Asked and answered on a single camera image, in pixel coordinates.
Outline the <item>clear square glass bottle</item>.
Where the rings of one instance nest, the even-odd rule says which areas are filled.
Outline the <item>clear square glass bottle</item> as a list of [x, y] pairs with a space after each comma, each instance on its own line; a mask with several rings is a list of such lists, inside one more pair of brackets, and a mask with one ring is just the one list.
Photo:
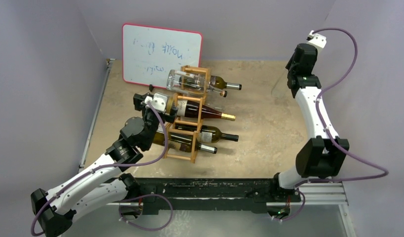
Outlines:
[[226, 97], [227, 91], [214, 88], [204, 76], [171, 70], [167, 77], [166, 88], [185, 96], [201, 97], [206, 92], [215, 92], [220, 97]]

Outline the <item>clear round glass bottle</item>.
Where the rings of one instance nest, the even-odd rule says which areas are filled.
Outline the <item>clear round glass bottle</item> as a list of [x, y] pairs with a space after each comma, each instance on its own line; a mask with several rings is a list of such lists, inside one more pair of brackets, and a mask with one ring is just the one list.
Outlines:
[[286, 93], [289, 92], [287, 86], [287, 74], [288, 70], [284, 69], [279, 78], [273, 84], [270, 91], [272, 98], [283, 98], [285, 97]]

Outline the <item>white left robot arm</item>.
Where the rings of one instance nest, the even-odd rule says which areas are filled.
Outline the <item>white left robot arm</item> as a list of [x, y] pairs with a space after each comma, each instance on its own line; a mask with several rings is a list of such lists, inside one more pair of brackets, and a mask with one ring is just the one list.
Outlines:
[[68, 181], [49, 190], [36, 189], [30, 195], [35, 215], [31, 235], [58, 237], [91, 210], [113, 201], [138, 199], [140, 189], [125, 170], [150, 165], [163, 156], [142, 163], [158, 129], [175, 118], [174, 99], [162, 93], [135, 94], [133, 103], [141, 117], [131, 117], [121, 128], [119, 137], [100, 157]]

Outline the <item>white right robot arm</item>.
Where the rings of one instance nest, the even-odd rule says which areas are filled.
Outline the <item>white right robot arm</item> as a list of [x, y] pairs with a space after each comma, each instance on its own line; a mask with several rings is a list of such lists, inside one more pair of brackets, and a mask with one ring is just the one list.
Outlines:
[[321, 84], [312, 73], [318, 49], [308, 43], [296, 46], [286, 65], [288, 88], [298, 103], [308, 141], [296, 155], [294, 167], [275, 175], [278, 183], [269, 188], [270, 196], [281, 201], [301, 182], [309, 178], [329, 178], [338, 175], [346, 157], [340, 149], [349, 149], [349, 142], [341, 139], [329, 120], [323, 102], [319, 101]]

